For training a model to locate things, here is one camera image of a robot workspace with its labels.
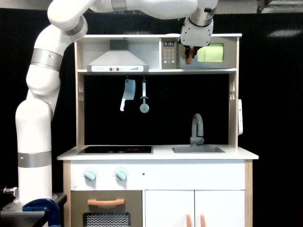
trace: gray faucet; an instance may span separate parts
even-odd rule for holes
[[[195,114],[193,118],[193,123],[191,127],[191,137],[190,137],[190,144],[191,147],[197,147],[197,144],[203,144],[203,121],[200,114]]]

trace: black cooktop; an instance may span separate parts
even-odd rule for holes
[[[151,146],[89,146],[78,155],[152,154]]]

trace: white countertop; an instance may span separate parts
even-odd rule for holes
[[[172,148],[189,147],[190,145],[151,145],[153,154],[100,154],[77,155],[81,150],[76,147],[57,157],[57,160],[167,160],[167,159],[258,159],[255,155],[243,148],[233,148],[229,145],[203,145],[205,147],[218,147],[225,153],[218,154],[175,154]]]

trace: robotic arm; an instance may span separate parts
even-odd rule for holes
[[[160,19],[186,17],[180,43],[190,60],[209,44],[218,0],[53,0],[51,25],[38,36],[27,73],[27,98],[16,111],[19,201],[52,197],[51,120],[65,49],[87,32],[83,13],[140,10]]]

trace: keypad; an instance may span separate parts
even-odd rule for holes
[[[177,68],[177,41],[162,39],[162,69],[176,69]]]

